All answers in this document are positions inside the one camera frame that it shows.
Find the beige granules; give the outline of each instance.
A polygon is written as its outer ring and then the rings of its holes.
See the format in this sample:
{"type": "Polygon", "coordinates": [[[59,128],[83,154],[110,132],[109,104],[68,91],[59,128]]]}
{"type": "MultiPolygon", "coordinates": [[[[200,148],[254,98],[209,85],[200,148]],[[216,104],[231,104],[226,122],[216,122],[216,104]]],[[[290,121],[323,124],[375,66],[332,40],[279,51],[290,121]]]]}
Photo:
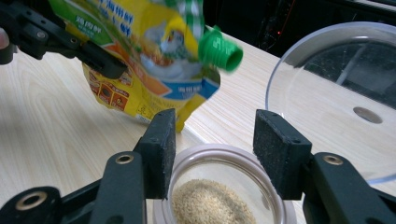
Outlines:
{"type": "Polygon", "coordinates": [[[176,189],[172,199],[177,224],[256,223],[247,204],[215,181],[193,179],[176,189]]]}

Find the yellow pouch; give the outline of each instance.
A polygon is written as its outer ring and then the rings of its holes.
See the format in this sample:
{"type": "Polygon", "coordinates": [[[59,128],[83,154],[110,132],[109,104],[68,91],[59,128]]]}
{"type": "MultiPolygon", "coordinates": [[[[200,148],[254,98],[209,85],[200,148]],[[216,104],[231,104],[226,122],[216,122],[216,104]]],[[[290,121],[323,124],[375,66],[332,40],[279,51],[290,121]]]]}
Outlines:
{"type": "Polygon", "coordinates": [[[180,132],[192,111],[219,88],[217,68],[198,60],[199,36],[174,9],[149,0],[49,2],[70,33],[128,65],[119,79],[109,79],[83,64],[100,104],[146,122],[174,108],[180,132]]]}

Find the clear glass bowl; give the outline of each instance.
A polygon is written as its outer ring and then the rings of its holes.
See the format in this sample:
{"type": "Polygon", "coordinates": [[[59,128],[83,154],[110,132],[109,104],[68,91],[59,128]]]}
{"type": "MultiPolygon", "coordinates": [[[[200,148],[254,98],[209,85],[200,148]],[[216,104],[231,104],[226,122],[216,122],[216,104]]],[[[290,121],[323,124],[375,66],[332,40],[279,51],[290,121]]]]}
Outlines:
{"type": "Polygon", "coordinates": [[[349,22],[306,36],[280,59],[265,107],[349,159],[369,183],[396,178],[396,27],[349,22]]]}
{"type": "Polygon", "coordinates": [[[237,147],[214,144],[192,147],[177,154],[168,200],[155,201],[153,205],[155,223],[177,223],[173,193],[193,179],[225,185],[246,203],[256,223],[296,223],[292,202],[279,198],[254,155],[237,147]]]}

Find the light wood surface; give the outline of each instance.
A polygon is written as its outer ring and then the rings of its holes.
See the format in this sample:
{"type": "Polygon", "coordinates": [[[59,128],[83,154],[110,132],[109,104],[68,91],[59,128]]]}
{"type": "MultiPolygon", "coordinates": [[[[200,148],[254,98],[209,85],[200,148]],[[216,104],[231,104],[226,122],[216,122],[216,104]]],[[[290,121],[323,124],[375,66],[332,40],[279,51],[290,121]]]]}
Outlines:
{"type": "MultiPolygon", "coordinates": [[[[220,90],[187,120],[177,151],[203,143],[252,151],[255,112],[264,109],[278,58],[238,44],[245,52],[241,66],[223,74],[220,90]]],[[[78,60],[18,53],[0,66],[0,76],[0,205],[32,187],[57,187],[62,195],[82,188],[102,176],[111,155],[132,150],[147,128],[99,105],[78,60]]],[[[395,182],[375,187],[396,195],[395,182]]],[[[295,207],[304,223],[301,203],[295,207]]]]}
{"type": "Polygon", "coordinates": [[[396,110],[285,63],[271,85],[269,109],[308,138],[314,153],[344,156],[368,180],[396,174],[396,110]],[[358,107],[368,120],[355,113],[358,107]]]}

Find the green spout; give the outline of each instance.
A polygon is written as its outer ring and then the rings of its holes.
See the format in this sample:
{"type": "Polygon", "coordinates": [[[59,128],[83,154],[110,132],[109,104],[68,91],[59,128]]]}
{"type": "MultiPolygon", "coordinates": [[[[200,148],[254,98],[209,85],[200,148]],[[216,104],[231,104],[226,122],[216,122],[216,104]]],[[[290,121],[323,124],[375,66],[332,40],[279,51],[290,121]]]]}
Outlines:
{"type": "Polygon", "coordinates": [[[224,39],[219,27],[206,30],[198,44],[198,59],[204,64],[213,64],[232,72],[242,61],[244,51],[235,43],[224,39]]]}

